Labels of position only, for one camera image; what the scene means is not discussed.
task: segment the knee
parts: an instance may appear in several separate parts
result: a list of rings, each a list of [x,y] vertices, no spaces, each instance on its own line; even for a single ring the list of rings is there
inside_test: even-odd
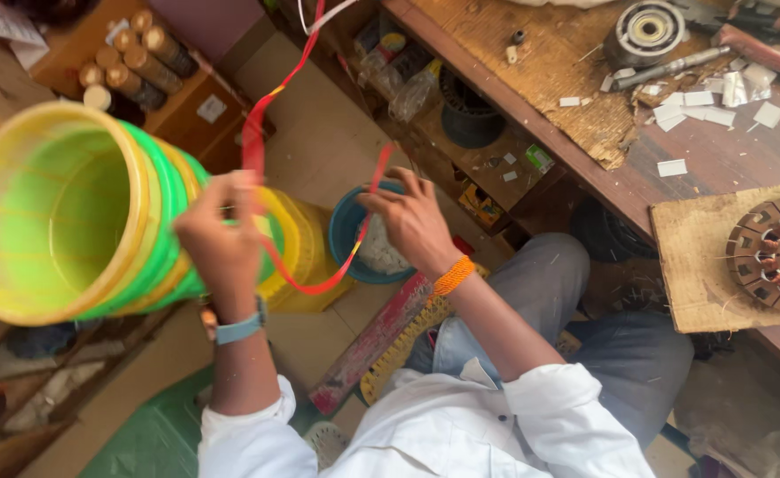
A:
[[[535,235],[523,246],[523,251],[536,250],[544,257],[551,257],[555,266],[580,270],[586,281],[590,274],[590,256],[584,246],[572,235],[563,232],[547,232]]]
[[[629,322],[645,330],[646,341],[654,346],[665,361],[684,370],[691,367],[694,345],[691,338],[678,333],[672,318],[658,312],[629,312]]]

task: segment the pink wall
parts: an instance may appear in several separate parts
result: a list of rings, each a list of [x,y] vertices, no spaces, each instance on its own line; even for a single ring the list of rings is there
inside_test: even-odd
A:
[[[213,63],[265,12],[258,0],[149,0],[177,32]]]

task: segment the tile floor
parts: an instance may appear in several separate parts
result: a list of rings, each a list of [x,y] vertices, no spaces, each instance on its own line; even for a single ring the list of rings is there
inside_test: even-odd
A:
[[[300,52],[276,33],[241,68],[238,85],[253,99],[276,87]],[[267,183],[293,197],[332,207],[348,190],[372,175],[380,148],[388,140],[315,65],[308,62],[268,108],[278,128],[267,145]],[[391,163],[406,165],[395,155]],[[477,251],[473,259],[494,269],[505,256],[462,211],[454,198],[440,203],[449,227]],[[401,283],[359,283],[331,308],[314,315],[277,315],[269,322],[276,364],[304,396],[328,366],[363,330]],[[22,473],[23,478],[75,476],[121,423],[159,390],[212,359],[211,346],[191,307],[172,319],[157,339],[104,387],[69,429]],[[366,408],[350,399],[334,422],[353,435]],[[659,476],[684,477],[683,453],[656,440],[647,457]]]

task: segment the shirt sleeve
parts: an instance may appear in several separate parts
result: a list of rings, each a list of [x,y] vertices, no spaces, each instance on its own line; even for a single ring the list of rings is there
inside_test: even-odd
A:
[[[198,445],[199,477],[316,478],[316,453],[287,423],[296,411],[289,381],[278,375],[281,397],[249,415],[205,408]]]
[[[599,404],[602,384],[584,366],[539,366],[503,388],[528,445],[555,477],[654,476],[638,440]]]

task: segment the red wooden plank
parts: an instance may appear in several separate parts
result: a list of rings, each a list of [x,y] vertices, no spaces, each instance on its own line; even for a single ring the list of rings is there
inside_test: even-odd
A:
[[[310,391],[310,400],[327,415],[340,406],[352,387],[425,306],[432,289],[417,272],[384,305],[360,335]]]

